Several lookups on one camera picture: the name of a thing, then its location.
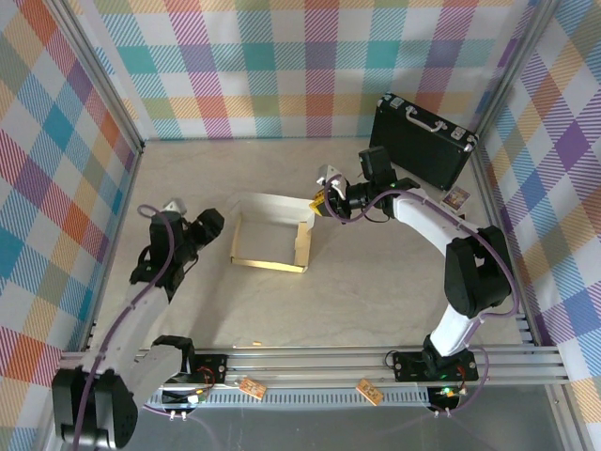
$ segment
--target cardboard box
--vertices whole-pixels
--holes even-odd
[[[305,272],[315,214],[311,200],[241,194],[231,210],[236,221],[231,261],[269,270]]]

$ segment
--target plaid fabric backdrop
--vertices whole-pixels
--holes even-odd
[[[31,449],[134,153],[41,0],[0,0],[0,449]]]
[[[387,90],[468,126],[536,3],[71,0],[161,139],[365,136]]]
[[[485,140],[547,343],[601,449],[601,0],[562,2]]]

